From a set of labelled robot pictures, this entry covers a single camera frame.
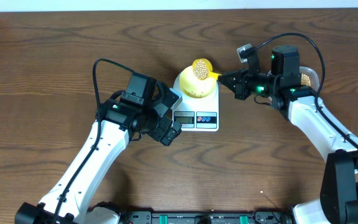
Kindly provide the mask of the yellow plastic scoop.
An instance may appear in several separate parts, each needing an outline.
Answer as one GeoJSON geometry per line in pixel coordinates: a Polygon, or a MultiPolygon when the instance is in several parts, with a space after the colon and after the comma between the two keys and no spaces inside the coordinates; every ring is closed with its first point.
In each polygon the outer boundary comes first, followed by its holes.
{"type": "Polygon", "coordinates": [[[195,77],[199,80],[207,78],[218,80],[218,77],[221,76],[221,74],[213,72],[211,62],[205,58],[196,59],[192,64],[192,69],[195,77]]]}

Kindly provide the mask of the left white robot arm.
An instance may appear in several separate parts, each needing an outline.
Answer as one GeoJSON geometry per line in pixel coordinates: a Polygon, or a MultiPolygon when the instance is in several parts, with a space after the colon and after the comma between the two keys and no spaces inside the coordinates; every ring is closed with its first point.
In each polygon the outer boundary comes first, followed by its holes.
{"type": "Polygon", "coordinates": [[[135,133],[164,146],[172,143],[181,125],[166,113],[181,101],[173,88],[134,72],[126,90],[99,104],[89,136],[62,178],[37,205],[23,203],[15,223],[119,223],[115,209],[105,204],[90,208],[96,190],[135,133]]]}

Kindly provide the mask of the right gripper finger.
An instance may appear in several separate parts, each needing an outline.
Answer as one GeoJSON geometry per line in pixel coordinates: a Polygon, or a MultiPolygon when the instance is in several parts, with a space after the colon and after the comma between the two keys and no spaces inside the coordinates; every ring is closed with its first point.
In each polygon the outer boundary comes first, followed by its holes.
{"type": "Polygon", "coordinates": [[[233,93],[236,92],[236,82],[233,79],[219,79],[218,81],[220,84],[227,87],[233,93]]]}
{"type": "Polygon", "coordinates": [[[236,82],[238,79],[242,78],[242,72],[240,70],[226,72],[218,77],[220,83],[231,83],[236,82]]]}

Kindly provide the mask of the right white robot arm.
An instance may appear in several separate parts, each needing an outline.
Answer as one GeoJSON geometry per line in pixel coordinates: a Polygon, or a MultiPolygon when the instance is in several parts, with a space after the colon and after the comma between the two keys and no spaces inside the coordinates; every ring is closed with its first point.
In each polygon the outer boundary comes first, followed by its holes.
{"type": "Polygon", "coordinates": [[[270,98],[269,106],[298,127],[325,161],[319,198],[291,208],[282,223],[358,223],[358,137],[317,96],[318,77],[300,66],[297,47],[273,48],[271,70],[260,71],[256,47],[237,49],[247,68],[218,78],[238,100],[250,95],[270,98]]]}

